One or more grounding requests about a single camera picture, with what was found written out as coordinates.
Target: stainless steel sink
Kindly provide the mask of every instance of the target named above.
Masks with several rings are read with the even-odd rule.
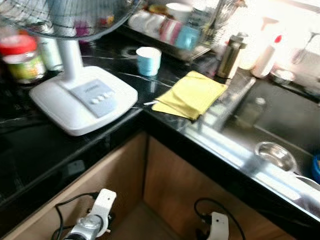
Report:
[[[237,114],[257,97],[266,100],[265,112],[254,127],[239,127]],[[221,133],[250,151],[254,151],[259,142],[277,143],[294,156],[296,173],[311,178],[312,155],[320,149],[320,108],[302,96],[268,81],[257,80]]]

